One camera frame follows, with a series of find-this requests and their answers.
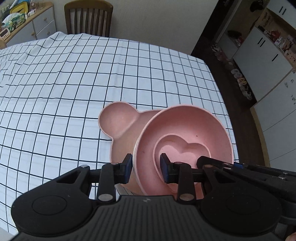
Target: white drawer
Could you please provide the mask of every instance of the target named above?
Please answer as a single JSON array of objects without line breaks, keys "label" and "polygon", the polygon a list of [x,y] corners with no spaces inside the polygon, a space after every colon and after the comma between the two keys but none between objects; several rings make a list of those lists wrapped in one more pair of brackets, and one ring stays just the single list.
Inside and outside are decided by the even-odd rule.
[{"label": "white drawer", "polygon": [[38,34],[46,25],[54,19],[52,7],[33,19],[35,33]]},{"label": "white drawer", "polygon": [[33,41],[33,40],[36,40],[34,29],[33,29],[33,24],[32,24],[32,22],[29,22],[16,35],[14,35],[12,37],[12,39],[10,39],[6,45],[7,45],[7,47],[9,47],[9,46],[12,46],[15,44],[20,44],[20,43],[24,43],[24,42]]},{"label": "white drawer", "polygon": [[42,29],[37,35],[37,39],[46,39],[50,35],[56,32],[55,22],[51,21],[44,29]]}]

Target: pink bowl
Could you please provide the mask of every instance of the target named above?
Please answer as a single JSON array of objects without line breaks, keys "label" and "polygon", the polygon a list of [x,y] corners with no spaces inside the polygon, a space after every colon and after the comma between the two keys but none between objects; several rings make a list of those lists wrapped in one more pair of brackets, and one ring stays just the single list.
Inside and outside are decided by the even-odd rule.
[{"label": "pink bowl", "polygon": [[[163,182],[159,166],[160,153],[171,162],[181,161],[196,167],[200,156],[233,163],[230,138],[222,123],[209,111],[178,105],[162,110],[144,127],[133,152],[133,168],[145,195],[176,195],[177,185]],[[195,186],[202,198],[200,184]]]}]

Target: wooden chair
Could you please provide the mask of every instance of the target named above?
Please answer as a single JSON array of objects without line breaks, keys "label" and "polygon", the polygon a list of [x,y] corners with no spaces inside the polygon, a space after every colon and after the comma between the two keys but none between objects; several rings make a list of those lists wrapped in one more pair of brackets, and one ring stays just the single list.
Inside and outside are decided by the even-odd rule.
[{"label": "wooden chair", "polygon": [[[65,5],[65,17],[66,17],[66,25],[67,25],[67,32],[68,34],[77,34],[77,10],[80,9],[80,20],[79,20],[79,33],[83,32],[83,9],[86,9],[86,16],[85,16],[85,28],[84,33],[89,33],[92,35],[99,35],[103,36],[103,29],[105,29],[105,37],[109,37],[110,34],[110,25],[111,25],[111,18],[113,12],[113,6],[103,0],[76,0],[69,2]],[[90,19],[90,26],[89,26],[89,11],[91,11],[91,19]],[[70,10],[74,10],[74,32],[72,31],[71,26],[71,18],[70,18]]]}]

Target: red item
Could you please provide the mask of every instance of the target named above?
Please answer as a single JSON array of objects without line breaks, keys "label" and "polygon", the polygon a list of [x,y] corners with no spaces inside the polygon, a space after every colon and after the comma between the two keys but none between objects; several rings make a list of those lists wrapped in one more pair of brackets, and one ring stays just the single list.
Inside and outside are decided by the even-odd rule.
[{"label": "red item", "polygon": [[238,40],[238,42],[239,42],[240,44],[242,44],[242,43],[244,42],[244,39],[243,39],[241,36],[239,36],[239,37],[237,38],[237,40]]},{"label": "red item", "polygon": [[271,40],[272,42],[275,42],[279,37],[281,36],[281,33],[279,31],[271,31]]}]

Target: white tablecloth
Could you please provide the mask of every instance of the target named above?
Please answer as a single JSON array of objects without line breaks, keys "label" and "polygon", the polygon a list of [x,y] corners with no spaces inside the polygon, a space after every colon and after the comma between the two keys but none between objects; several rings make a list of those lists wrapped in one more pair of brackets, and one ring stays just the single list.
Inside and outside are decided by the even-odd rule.
[{"label": "white tablecloth", "polygon": [[[135,41],[57,32],[0,50],[0,227],[15,234],[13,201],[82,164],[109,162],[97,118],[113,101],[138,110],[193,104],[231,122],[201,59]],[[94,199],[95,185],[90,197]]]}]

